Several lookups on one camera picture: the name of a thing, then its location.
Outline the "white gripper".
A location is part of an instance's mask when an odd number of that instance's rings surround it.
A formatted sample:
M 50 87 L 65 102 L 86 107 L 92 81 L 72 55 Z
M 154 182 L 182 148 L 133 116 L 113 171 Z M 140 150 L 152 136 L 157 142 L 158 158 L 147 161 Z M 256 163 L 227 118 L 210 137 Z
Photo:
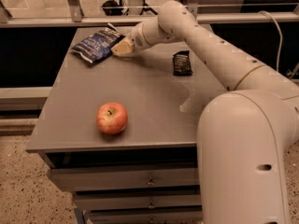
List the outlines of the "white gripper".
M 116 56 L 130 54 L 136 49 L 144 49 L 147 45 L 143 36 L 143 23 L 140 22 L 132 28 L 129 37 L 125 37 L 112 47 L 112 53 Z

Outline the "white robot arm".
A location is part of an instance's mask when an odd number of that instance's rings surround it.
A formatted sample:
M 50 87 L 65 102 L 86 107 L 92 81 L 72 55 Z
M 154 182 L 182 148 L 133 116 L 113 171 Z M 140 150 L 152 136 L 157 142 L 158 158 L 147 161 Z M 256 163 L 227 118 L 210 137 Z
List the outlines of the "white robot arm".
M 201 26 L 176 1 L 139 23 L 116 55 L 176 38 L 227 90 L 203 110 L 197 156 L 205 224 L 291 224 L 286 146 L 299 140 L 299 87 Z

